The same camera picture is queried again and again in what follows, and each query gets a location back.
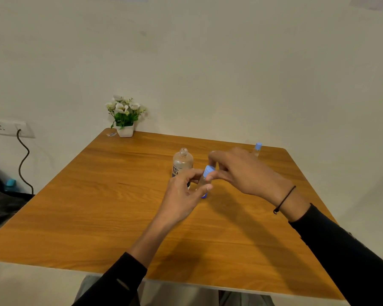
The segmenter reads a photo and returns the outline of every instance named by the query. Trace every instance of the wooden table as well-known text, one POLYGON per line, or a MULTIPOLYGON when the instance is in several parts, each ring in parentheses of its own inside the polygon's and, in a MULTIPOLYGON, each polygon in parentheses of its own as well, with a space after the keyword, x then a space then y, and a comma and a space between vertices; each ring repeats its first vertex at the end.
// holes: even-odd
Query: wooden table
MULTIPOLYGON (((0 261, 105 272, 158 210, 182 147, 194 167, 211 150, 253 146, 105 129, 0 229, 0 261)), ((333 220, 285 149, 263 146, 260 159, 291 179, 333 220)), ((343 299, 284 216, 227 182, 214 189, 164 240, 147 278, 237 291, 343 299)))

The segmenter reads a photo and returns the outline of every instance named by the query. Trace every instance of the black long-sleeve shirt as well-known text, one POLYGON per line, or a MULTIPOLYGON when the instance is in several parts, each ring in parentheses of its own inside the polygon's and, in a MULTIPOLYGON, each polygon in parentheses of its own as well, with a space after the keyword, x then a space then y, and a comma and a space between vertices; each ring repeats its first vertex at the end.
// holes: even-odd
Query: black long-sleeve shirt
MULTIPOLYGON (((300 234, 350 305, 383 305, 383 260, 311 205, 291 226, 300 234)), ((147 269, 122 257, 73 306, 125 306, 147 269)))

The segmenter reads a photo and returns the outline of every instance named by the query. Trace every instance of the square white pot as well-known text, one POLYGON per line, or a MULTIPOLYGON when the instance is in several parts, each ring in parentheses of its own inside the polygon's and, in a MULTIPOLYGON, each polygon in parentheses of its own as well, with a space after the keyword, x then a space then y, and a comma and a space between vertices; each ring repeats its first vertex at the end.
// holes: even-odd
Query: square white pot
POLYGON ((117 134, 120 137, 132 137, 133 136, 133 128, 134 128, 133 125, 132 126, 124 126, 124 127, 115 126, 114 128, 117 130, 117 134))

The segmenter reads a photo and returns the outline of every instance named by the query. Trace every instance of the white flower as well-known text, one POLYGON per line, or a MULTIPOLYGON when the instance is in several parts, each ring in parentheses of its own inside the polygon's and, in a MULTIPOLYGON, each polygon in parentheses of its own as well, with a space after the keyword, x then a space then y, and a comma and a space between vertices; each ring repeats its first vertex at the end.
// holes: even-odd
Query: white flower
POLYGON ((135 110, 140 108, 140 104, 139 103, 131 103, 130 107, 131 107, 132 110, 135 111, 135 110))
POLYGON ((109 103, 106 103, 105 106, 107 107, 109 111, 112 111, 115 109, 116 103, 109 102, 109 103))
POLYGON ((114 96, 113 96, 113 99, 114 99, 115 101, 117 101, 118 103, 124 101, 124 98, 123 98, 123 97, 120 97, 120 96, 118 96, 118 95, 114 95, 114 96))
POLYGON ((129 109, 129 106, 127 105, 123 105, 122 103, 118 103, 115 107, 116 111, 118 113, 125 113, 128 109, 129 109))

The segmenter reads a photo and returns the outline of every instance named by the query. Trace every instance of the potted plant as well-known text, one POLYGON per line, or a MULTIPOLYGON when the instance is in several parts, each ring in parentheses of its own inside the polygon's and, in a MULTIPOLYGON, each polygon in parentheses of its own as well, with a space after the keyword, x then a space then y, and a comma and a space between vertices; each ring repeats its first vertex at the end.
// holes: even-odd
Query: potted plant
POLYGON ((139 103, 134 103, 133 98, 124 99, 117 95, 114 95, 113 101, 106 103, 105 106, 115 119, 111 128, 115 126, 120 137, 132 137, 133 123, 146 111, 146 108, 141 108, 139 103))

